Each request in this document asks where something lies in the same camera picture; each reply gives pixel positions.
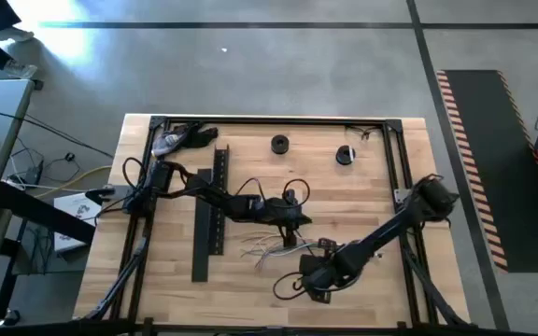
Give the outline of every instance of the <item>small black object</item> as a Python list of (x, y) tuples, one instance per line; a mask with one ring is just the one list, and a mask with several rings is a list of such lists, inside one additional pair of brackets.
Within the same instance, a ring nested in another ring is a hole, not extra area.
[(0, 327), (15, 326), (20, 321), (20, 312), (7, 308), (6, 317), (0, 321)]
[(45, 85), (45, 83), (43, 83), (42, 80), (33, 79), (33, 83), (35, 83), (35, 91), (43, 90), (43, 86)]
[(30, 168), (24, 176), (24, 184), (38, 185), (41, 180), (41, 174), (43, 173), (43, 161), (38, 163), (36, 167)]
[(276, 154), (285, 154), (290, 148), (290, 140), (286, 135), (276, 135), (271, 139), (271, 150)]
[(65, 154), (65, 156), (64, 156), (64, 159), (66, 161), (68, 161), (68, 162), (73, 161), (75, 158), (76, 158), (76, 154), (74, 154), (72, 152), (67, 152), (67, 154)]
[(335, 153), (335, 159), (342, 165), (351, 164), (354, 161), (354, 158), (356, 158), (356, 150), (348, 145), (339, 147), (337, 153)]

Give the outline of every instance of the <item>yellow cable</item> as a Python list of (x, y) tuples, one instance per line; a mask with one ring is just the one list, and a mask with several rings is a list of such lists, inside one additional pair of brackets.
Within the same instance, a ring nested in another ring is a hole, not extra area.
[(102, 166), (102, 167), (94, 168), (94, 169), (92, 169), (92, 170), (90, 170), (90, 171), (88, 171), (88, 172), (86, 172), (86, 173), (84, 173), (84, 174), (78, 176), (77, 178), (75, 178), (75, 179), (73, 179), (73, 180), (71, 180), (71, 181), (69, 181), (69, 182), (67, 182), (67, 183), (65, 183), (65, 184), (63, 184), (63, 185), (57, 187), (56, 189), (49, 190), (49, 191), (47, 191), (47, 192), (43, 192), (42, 194), (38, 194), (38, 195), (36, 195), (35, 197), (37, 197), (37, 198), (43, 198), (43, 197), (45, 197), (45, 196), (47, 196), (47, 195), (49, 195), (49, 194), (51, 194), (51, 193), (53, 193), (53, 192), (60, 191), (61, 189), (64, 189), (64, 188), (68, 188), (69, 186), (75, 184), (76, 182), (78, 182), (79, 180), (81, 180), (82, 178), (84, 178), (84, 177), (86, 177), (86, 176), (88, 176), (88, 175), (91, 175), (91, 174), (94, 174), (94, 173), (103, 171), (103, 170), (105, 170), (105, 169), (111, 169), (111, 166)]

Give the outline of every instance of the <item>table leg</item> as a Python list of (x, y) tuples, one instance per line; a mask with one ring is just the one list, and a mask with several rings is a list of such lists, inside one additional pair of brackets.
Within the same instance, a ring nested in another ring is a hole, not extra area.
[(9, 209), (18, 217), (86, 244), (90, 244), (94, 236), (92, 225), (4, 182), (0, 182), (0, 209)]

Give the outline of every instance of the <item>black mat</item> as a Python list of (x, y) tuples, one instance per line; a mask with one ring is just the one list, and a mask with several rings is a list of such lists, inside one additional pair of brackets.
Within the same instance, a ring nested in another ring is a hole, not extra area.
[(446, 76), (506, 269), (538, 273), (538, 167), (504, 79), (497, 71), (446, 71)]

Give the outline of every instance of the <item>black rubber mat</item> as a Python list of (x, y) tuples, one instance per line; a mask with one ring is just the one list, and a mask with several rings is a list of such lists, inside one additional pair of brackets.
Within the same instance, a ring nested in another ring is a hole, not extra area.
[(437, 76), (494, 263), (538, 273), (538, 165), (505, 79), (497, 71)]

